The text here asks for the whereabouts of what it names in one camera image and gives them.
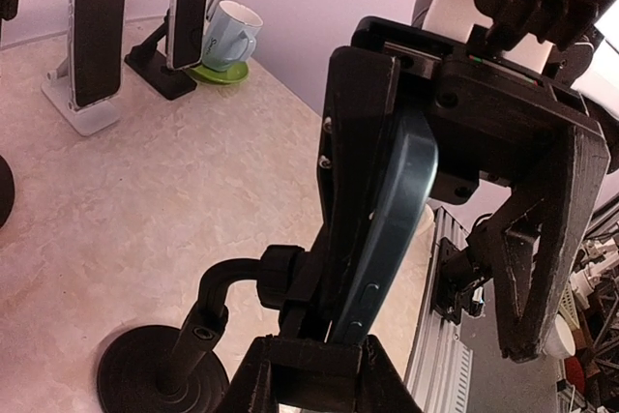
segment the marble countertop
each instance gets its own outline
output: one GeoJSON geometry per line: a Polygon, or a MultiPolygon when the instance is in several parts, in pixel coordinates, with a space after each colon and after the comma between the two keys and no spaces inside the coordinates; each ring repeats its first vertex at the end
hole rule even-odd
{"type": "MultiPolygon", "coordinates": [[[[158,24],[128,24],[125,50],[158,24]]],[[[12,413],[100,411],[94,372],[116,335],[179,326],[209,266],[269,244],[309,247],[321,224],[320,119],[257,63],[241,85],[199,85],[174,102],[125,67],[121,121],[84,138],[40,90],[65,44],[0,53],[0,154],[16,185],[0,229],[0,409],[12,413]]],[[[398,302],[381,312],[402,370],[430,242],[416,237],[398,302]]],[[[277,314],[250,282],[228,306],[216,351],[231,377],[253,338],[277,331],[277,314]]]]}

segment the mug handle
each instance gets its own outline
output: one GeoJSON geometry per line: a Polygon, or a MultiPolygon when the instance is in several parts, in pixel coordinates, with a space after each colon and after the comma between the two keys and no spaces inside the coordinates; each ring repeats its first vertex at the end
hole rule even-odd
{"type": "Polygon", "coordinates": [[[242,31],[240,37],[246,41],[245,50],[243,50],[243,53],[241,53],[238,58],[233,59],[233,62],[245,62],[251,57],[251,55],[255,51],[256,42],[255,37],[252,34],[248,33],[247,31],[242,31]]]}

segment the screw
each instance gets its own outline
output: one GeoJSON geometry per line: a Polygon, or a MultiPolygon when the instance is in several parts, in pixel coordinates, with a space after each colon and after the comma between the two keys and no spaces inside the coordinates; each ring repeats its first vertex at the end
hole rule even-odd
{"type": "Polygon", "coordinates": [[[439,94],[436,102],[443,108],[456,108],[457,94],[454,92],[444,92],[442,94],[439,94]]]}
{"type": "Polygon", "coordinates": [[[322,169],[331,169],[331,160],[329,160],[324,155],[321,155],[320,158],[318,158],[318,166],[320,166],[322,169]]]}
{"type": "Polygon", "coordinates": [[[399,57],[399,67],[403,70],[408,70],[409,68],[413,68],[415,62],[408,55],[401,55],[399,57]]]}
{"type": "Polygon", "coordinates": [[[454,194],[459,198],[470,198],[470,196],[473,195],[473,192],[464,186],[460,186],[454,191],[454,194]]]}
{"type": "Polygon", "coordinates": [[[200,340],[211,340],[213,333],[206,328],[193,328],[193,335],[200,340]]]}
{"type": "Polygon", "coordinates": [[[332,130],[332,122],[331,122],[331,117],[328,116],[327,118],[325,118],[325,121],[322,123],[322,130],[327,133],[330,134],[331,130],[332,130]]]}

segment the round black base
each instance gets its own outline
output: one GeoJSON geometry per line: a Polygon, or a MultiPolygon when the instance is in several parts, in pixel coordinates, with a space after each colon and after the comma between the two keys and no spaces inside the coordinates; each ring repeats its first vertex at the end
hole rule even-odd
{"type": "Polygon", "coordinates": [[[103,354],[97,373],[99,402],[105,413],[207,413],[228,388],[228,377],[214,353],[205,355],[179,392],[161,394],[156,373],[179,330],[144,326],[120,336],[103,354]]]}
{"type": "Polygon", "coordinates": [[[0,157],[0,227],[9,219],[15,203],[15,182],[6,160],[0,157]]]}

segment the white mug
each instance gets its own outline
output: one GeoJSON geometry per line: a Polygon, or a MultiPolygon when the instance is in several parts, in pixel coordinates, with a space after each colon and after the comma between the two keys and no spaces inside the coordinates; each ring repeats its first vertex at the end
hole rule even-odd
{"type": "Polygon", "coordinates": [[[225,72],[234,63],[247,61],[255,51],[262,24],[253,10],[231,0],[221,1],[202,42],[202,65],[225,72]]]}

